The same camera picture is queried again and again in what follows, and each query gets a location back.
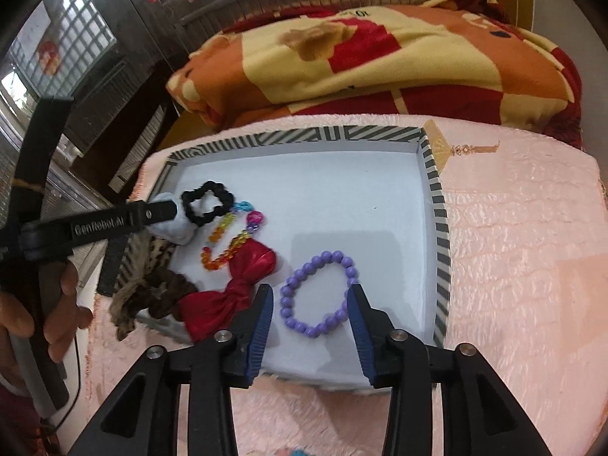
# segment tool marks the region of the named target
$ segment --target metal bolt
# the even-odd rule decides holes
[[[408,333],[403,329],[393,329],[390,332],[390,337],[395,341],[405,341],[408,338]]]
[[[226,343],[232,339],[232,333],[228,329],[222,329],[215,333],[214,338],[218,343]]]
[[[473,356],[475,353],[477,353],[476,347],[470,343],[462,343],[458,348],[460,349],[460,353],[462,353],[464,356]]]
[[[150,347],[146,350],[146,356],[150,359],[150,360],[155,360],[157,358],[162,357],[162,354],[165,353],[165,350],[163,349],[163,347]]]

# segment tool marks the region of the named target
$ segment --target gray device handle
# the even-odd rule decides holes
[[[57,261],[38,268],[40,304],[45,318],[62,297],[60,280],[65,267],[65,261]],[[36,320],[35,324],[31,338],[10,334],[10,342],[36,411],[41,418],[49,418],[68,403],[69,393],[63,380],[66,372],[63,364],[55,364],[49,357],[42,324]]]

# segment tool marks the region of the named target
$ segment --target pink quilted fabric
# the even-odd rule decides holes
[[[319,124],[422,126],[428,119],[284,118],[215,137]],[[582,456],[608,405],[608,225],[597,164],[583,152],[533,133],[434,121],[450,145],[499,144],[494,153],[451,156],[441,173],[452,253],[446,346],[464,341],[478,346],[553,455]],[[164,151],[147,161],[139,196],[149,193],[167,155]],[[171,344],[141,326],[117,344],[107,307],[99,298],[90,335],[89,414],[146,346]],[[387,396],[332,393],[261,377],[248,391],[234,389],[232,400],[241,454],[267,454],[285,446],[335,456],[381,451]],[[435,416],[436,455],[442,453],[441,439],[442,421]]]

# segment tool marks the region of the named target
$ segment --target red hair bow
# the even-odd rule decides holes
[[[192,341],[226,329],[235,313],[251,305],[253,285],[272,274],[276,263],[271,249],[250,238],[230,260],[232,280],[226,291],[191,293],[179,300],[181,319]]]

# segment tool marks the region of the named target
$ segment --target yellow and red blanket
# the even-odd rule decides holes
[[[581,80],[495,0],[294,8],[208,40],[169,93],[217,130],[308,114],[425,114],[504,125],[581,148]]]

